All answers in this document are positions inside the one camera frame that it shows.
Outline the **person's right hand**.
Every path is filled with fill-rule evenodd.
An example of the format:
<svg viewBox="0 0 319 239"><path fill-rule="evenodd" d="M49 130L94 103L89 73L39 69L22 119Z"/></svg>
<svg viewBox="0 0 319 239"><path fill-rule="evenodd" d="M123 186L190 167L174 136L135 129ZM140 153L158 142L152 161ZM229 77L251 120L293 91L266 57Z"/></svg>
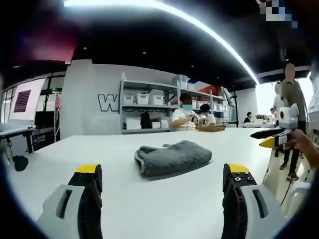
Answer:
<svg viewBox="0 0 319 239"><path fill-rule="evenodd" d="M310 138L300 129L290 134L290 139L284 144L284 147L285 149L299 149L305 156L318 153Z"/></svg>

